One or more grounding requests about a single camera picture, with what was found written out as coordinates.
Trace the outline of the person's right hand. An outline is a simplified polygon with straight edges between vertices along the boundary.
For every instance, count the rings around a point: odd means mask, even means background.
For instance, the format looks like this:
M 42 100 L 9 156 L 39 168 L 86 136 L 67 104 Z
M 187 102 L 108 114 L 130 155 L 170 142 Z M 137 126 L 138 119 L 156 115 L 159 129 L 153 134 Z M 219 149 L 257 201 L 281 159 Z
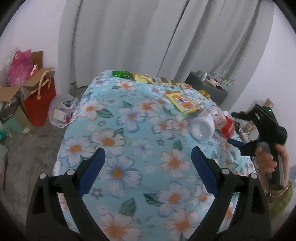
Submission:
M 282 162 L 283 162 L 283 171 L 284 171 L 284 189 L 280 190 L 280 191 L 276 191 L 276 190 L 271 190 L 269 189 L 269 184 L 268 181 L 266 179 L 266 174 L 267 173 L 273 173 L 277 163 L 276 161 L 273 160 L 273 156 L 270 153 L 264 153 L 262 151 L 261 147 L 258 147 L 256 149 L 256 162 L 258 164 L 258 169 L 260 172 L 260 176 L 261 176 L 261 183 L 262 186 L 272 195 L 272 196 L 279 196 L 280 194 L 282 194 L 284 192 L 284 190 L 287 188 L 287 186 L 289 185 L 289 174 L 290 174 L 290 164 L 289 164 L 289 156 L 287 153 L 287 149 L 285 147 L 285 145 L 279 145 L 276 144 L 275 148 L 277 149 L 278 153 L 281 155 L 282 157 Z

